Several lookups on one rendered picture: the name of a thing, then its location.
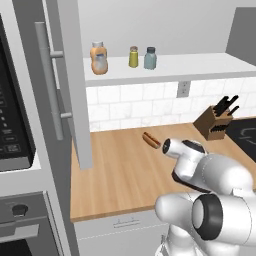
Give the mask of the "black microwave oven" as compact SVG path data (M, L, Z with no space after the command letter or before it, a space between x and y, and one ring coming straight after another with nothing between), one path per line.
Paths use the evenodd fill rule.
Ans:
M36 152L0 14L0 172L28 169Z

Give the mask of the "blue-grey shaker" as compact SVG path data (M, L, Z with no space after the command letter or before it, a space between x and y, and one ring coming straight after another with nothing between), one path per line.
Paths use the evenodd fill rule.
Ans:
M144 56L144 68L154 70L156 68L157 56L154 47L148 47Z

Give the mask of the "grey oven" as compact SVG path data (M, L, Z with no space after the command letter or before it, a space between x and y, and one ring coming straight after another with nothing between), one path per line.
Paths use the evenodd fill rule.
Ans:
M46 191L0 197L0 256L64 256Z

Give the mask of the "orange condiment bottle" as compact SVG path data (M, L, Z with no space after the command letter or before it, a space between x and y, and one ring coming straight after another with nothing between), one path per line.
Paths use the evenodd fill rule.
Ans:
M103 75L108 71L107 50L103 42L93 42L90 50L91 68L94 74Z

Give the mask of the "grey wall outlet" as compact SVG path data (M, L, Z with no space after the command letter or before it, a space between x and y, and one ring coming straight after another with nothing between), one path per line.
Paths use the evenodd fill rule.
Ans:
M177 98L188 97L190 92L190 81L181 81L178 83Z

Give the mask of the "wooden knife block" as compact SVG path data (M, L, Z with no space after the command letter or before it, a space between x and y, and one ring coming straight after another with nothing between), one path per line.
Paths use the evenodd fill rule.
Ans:
M238 95L229 99L224 96L215 106L209 106L194 122L193 125L207 141L221 140L225 137L226 128L233 120L233 113L229 107L239 98Z

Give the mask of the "black hob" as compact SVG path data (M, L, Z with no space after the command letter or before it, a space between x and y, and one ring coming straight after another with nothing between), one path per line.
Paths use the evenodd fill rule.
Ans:
M256 163L256 118L233 120L226 134Z

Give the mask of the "hot dog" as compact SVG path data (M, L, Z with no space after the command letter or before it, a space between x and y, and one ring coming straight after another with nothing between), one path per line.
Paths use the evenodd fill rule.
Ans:
M151 134L147 133L147 132L144 132L142 134L142 138L143 140L148 144L150 145L151 147L155 148L155 149L158 149L161 147L161 143L156 139L154 138Z

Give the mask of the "black oven knob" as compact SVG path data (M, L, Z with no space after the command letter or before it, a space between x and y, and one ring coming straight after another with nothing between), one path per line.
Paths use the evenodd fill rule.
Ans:
M28 206L25 204L17 204L12 207L14 217L23 217L28 211Z

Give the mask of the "white drawer front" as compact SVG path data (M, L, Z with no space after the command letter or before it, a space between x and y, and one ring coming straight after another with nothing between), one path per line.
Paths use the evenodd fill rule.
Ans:
M113 224L116 223L118 219L130 218L139 220L140 224L119 229L113 228ZM74 227L78 239L87 239L130 230L138 230L141 228L157 227L160 225L163 225L163 222L161 222L157 218L155 210L147 210L93 220L80 221L76 222L74 224Z

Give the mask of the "grey cabinet door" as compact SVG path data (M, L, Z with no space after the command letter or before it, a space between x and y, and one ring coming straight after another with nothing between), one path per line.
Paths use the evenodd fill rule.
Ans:
M45 0L64 111L81 170L91 168L92 150L79 26L78 0Z

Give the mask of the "white cupboard door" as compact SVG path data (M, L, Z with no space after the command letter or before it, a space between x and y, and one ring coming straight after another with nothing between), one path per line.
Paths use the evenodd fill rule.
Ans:
M141 230L78 242L80 256L155 256L165 233Z

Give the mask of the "yellow shaker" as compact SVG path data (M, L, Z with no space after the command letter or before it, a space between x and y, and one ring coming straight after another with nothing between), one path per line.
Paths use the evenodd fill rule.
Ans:
M138 47L137 46L130 47L129 66L131 68L136 68L138 66Z

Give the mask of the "white cabinet shelf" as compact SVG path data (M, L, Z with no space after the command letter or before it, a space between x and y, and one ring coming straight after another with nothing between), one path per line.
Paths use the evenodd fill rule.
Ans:
M89 58L83 61L87 87L256 76L256 66L227 53L159 55L154 70L144 68L143 56L139 57L137 68L128 66L127 57L109 57L104 75L92 72Z

